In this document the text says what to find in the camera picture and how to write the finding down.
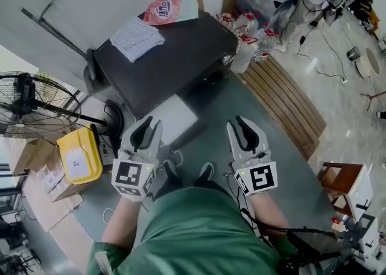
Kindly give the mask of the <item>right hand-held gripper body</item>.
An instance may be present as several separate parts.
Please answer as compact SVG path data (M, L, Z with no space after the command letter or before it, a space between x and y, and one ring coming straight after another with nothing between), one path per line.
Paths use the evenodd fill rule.
M271 159L271 150L266 145L253 151L232 147L233 177L242 193L248 197L278 187L276 162Z

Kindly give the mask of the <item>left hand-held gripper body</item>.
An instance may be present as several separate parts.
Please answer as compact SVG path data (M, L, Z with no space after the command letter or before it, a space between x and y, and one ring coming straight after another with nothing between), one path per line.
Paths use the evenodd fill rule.
M113 160L111 184L124 198L142 202L150 193L159 169L160 143L143 150L122 143Z

